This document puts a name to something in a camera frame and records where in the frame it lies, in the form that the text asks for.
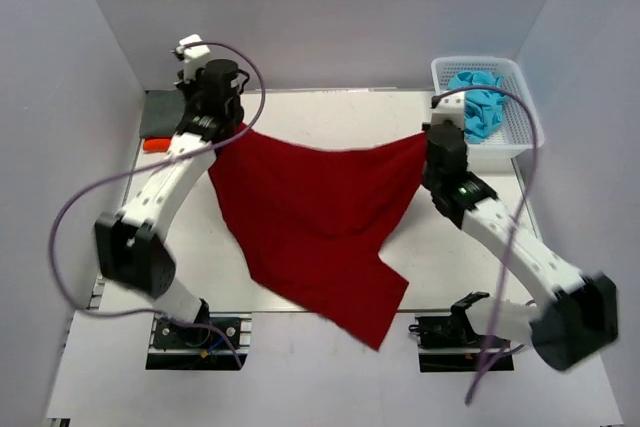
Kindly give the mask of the red t shirt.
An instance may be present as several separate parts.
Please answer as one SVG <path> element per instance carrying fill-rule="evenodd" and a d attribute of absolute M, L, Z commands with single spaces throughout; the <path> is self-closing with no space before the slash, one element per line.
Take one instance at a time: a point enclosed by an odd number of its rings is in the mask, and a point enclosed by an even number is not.
<path fill-rule="evenodd" d="M 377 350 L 409 285 L 379 253 L 425 157 L 422 132 L 324 151 L 251 131 L 208 174 L 252 280 Z"/>

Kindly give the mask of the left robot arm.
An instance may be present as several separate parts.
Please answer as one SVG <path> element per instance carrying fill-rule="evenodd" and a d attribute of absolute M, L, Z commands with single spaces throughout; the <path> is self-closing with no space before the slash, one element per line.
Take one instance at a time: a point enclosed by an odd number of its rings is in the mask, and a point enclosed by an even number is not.
<path fill-rule="evenodd" d="M 229 59 L 215 59 L 181 88 L 186 105 L 164 159 L 173 160 L 231 138 L 243 120 L 240 95 L 248 73 Z M 178 321 L 177 334 L 199 346 L 211 334 L 209 307 L 177 279 L 176 263 L 165 247 L 169 227 L 188 193 L 216 160 L 214 150 L 165 168 L 115 214 L 94 224 L 97 256 L 104 278 L 147 299 Z"/>

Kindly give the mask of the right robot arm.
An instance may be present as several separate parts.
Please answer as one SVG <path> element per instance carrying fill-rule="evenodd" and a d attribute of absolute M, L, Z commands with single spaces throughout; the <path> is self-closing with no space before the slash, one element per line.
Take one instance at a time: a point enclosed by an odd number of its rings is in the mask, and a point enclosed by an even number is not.
<path fill-rule="evenodd" d="M 423 128 L 422 184 L 434 206 L 494 256 L 508 253 L 508 271 L 532 300 L 529 305 L 515 304 L 486 292 L 472 292 L 424 333 L 423 347 L 477 346 L 494 336 L 530 346 L 548 366 L 566 371 L 616 342 L 614 282 L 603 273 L 583 273 L 519 226 L 496 191 L 469 171 L 460 128 L 450 121 Z"/>

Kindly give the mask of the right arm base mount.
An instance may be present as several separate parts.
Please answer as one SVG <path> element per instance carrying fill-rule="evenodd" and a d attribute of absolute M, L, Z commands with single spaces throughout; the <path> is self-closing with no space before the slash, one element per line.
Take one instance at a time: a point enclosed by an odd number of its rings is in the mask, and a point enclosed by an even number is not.
<path fill-rule="evenodd" d="M 467 318 L 467 310 L 489 297 L 486 292 L 472 292 L 444 311 L 416 314 L 408 326 L 417 342 L 421 373 L 474 372 L 484 337 L 477 334 Z"/>

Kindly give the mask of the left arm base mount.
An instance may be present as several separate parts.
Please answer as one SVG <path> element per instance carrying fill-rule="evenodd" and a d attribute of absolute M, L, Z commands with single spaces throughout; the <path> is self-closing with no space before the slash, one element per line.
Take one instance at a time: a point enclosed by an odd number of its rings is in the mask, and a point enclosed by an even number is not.
<path fill-rule="evenodd" d="M 183 329 L 168 319 L 153 321 L 146 356 L 148 371 L 240 371 L 249 353 L 252 317 L 248 313 L 210 315 L 210 324 L 225 334 L 240 360 L 217 332 Z"/>

